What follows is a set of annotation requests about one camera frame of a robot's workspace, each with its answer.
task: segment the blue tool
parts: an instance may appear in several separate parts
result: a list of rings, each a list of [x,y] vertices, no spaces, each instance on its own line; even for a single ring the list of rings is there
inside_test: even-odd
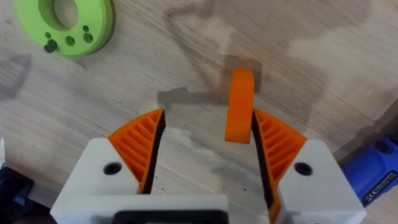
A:
[[[398,184],[398,132],[365,148],[342,166],[364,207]]]

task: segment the wooden table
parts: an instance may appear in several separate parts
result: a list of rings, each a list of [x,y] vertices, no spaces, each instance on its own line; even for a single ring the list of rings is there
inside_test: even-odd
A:
[[[398,122],[398,1],[114,0],[95,54],[46,54],[0,2],[0,136],[7,162],[58,191],[91,138],[164,107],[156,194],[229,195],[232,223],[267,223],[254,142],[223,141],[233,67],[255,107],[337,160]],[[398,189],[364,223],[396,223]]]

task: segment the green ring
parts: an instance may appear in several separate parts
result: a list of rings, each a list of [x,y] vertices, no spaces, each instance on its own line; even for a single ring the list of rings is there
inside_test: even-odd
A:
[[[35,42],[44,47],[50,37],[57,43],[54,53],[66,57],[90,54],[107,43],[114,20],[110,0],[75,0],[79,19],[71,29],[57,19],[54,1],[15,0],[18,18]]]

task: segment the orange block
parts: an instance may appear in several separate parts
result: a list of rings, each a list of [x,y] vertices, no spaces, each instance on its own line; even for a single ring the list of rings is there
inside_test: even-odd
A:
[[[235,68],[229,94],[225,141],[250,143],[253,98],[253,71],[246,68]]]
[[[157,152],[165,127],[164,110],[157,109],[128,122],[108,137],[138,180],[140,194],[149,194],[152,190]]]
[[[260,110],[253,110],[252,130],[256,140],[264,195],[271,223],[280,210],[279,181],[307,140],[283,121]]]

